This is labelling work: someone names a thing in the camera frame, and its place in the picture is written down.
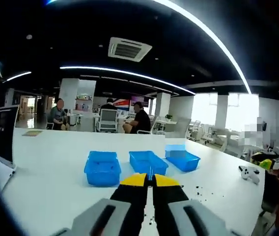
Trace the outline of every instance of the air conditioning vent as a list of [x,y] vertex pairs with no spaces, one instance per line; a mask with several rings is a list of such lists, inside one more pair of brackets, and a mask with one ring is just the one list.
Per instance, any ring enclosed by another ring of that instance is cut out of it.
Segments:
[[128,39],[112,37],[108,57],[139,62],[152,49],[152,46]]

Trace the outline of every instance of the yellow object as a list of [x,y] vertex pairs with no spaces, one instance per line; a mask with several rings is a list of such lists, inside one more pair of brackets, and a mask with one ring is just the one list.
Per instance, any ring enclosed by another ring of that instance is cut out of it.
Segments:
[[272,165],[272,161],[270,159],[266,159],[264,161],[261,161],[259,163],[259,166],[262,167],[263,169],[270,170]]
[[146,173],[144,174],[135,173],[130,177],[126,178],[125,180],[121,181],[120,184],[130,185],[130,186],[144,186],[145,178],[146,178]]
[[156,177],[157,187],[177,186],[177,185],[180,186],[179,182],[172,178],[162,176],[159,174],[155,174],[155,177]]

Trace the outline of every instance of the desk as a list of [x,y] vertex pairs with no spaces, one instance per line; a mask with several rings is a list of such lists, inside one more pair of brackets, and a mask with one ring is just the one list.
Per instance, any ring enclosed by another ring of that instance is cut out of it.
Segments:
[[[265,172],[260,171],[259,185],[243,180],[238,166],[252,164],[241,159],[162,135],[44,130],[37,137],[22,136],[27,131],[14,130],[13,158],[17,170],[2,195],[12,215],[30,236],[48,236],[63,227],[71,228],[77,215],[114,192],[114,187],[88,185],[83,169],[90,150],[116,151],[122,180],[134,173],[129,151],[152,150],[162,157],[165,143],[182,142],[189,152],[201,158],[199,167],[194,172],[182,173],[168,162],[167,176],[184,185],[189,198],[202,201],[226,221],[228,228],[248,236],[255,227],[261,211]],[[140,235],[155,235],[152,230],[156,227],[143,223]]]

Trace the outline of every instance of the computer monitor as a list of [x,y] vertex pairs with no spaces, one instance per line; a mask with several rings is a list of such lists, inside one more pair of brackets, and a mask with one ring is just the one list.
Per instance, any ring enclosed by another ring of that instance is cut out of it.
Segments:
[[0,162],[14,168],[13,131],[19,105],[0,108]]

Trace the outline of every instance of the floor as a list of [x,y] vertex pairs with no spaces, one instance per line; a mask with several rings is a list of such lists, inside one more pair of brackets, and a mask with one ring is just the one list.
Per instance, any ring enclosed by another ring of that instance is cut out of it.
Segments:
[[[36,114],[25,114],[18,117],[16,121],[16,127],[18,128],[36,128],[45,129],[46,118],[45,116],[37,116]],[[207,144],[208,147],[219,150],[221,147],[214,144]],[[259,217],[255,229],[251,236],[264,236],[270,235],[269,228],[275,221],[275,216],[270,213],[265,213],[262,217]]]

